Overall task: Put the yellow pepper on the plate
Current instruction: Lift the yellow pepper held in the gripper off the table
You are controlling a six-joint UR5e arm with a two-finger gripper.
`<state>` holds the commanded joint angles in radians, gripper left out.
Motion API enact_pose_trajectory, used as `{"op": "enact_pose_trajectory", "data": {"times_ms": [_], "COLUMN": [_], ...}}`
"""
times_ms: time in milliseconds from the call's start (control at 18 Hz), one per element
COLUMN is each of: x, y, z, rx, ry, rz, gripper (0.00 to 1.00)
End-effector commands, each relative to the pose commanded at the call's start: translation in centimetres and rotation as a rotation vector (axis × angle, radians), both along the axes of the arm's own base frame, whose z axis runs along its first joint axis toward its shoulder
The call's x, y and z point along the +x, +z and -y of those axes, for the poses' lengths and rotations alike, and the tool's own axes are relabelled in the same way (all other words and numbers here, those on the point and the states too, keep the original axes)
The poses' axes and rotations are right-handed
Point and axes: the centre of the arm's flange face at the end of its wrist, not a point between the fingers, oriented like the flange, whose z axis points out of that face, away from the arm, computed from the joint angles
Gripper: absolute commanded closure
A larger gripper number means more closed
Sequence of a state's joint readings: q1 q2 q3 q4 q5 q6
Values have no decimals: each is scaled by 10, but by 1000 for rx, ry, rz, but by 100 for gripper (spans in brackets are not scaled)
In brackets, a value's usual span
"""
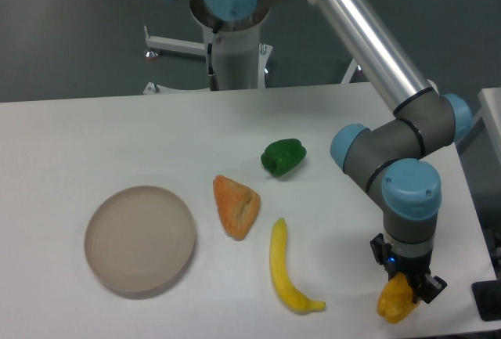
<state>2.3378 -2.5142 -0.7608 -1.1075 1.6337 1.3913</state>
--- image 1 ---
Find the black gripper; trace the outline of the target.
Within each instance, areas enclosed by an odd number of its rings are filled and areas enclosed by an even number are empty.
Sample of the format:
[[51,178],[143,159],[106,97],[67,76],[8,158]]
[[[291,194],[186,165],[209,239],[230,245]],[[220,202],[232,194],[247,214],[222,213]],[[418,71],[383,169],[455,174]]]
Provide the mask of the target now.
[[388,279],[401,273],[411,280],[413,303],[423,301],[430,304],[447,287],[442,278],[430,275],[432,239],[404,243],[384,239],[384,235],[379,233],[370,241],[370,247],[376,263],[384,266]]

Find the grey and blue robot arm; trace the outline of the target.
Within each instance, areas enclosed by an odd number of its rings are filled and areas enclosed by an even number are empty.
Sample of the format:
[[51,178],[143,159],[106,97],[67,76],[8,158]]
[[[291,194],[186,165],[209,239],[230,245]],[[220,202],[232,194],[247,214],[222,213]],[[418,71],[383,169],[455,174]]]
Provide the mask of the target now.
[[[206,28],[210,89],[257,88],[258,45],[238,46],[236,33],[259,26],[283,0],[189,1]],[[438,172],[424,158],[469,132],[470,109],[458,96],[434,90],[366,0],[307,2],[327,18],[394,115],[374,130],[342,128],[331,156],[383,212],[384,232],[371,242],[377,263],[390,278],[403,275],[414,301],[433,301],[446,286],[429,268],[442,191]]]

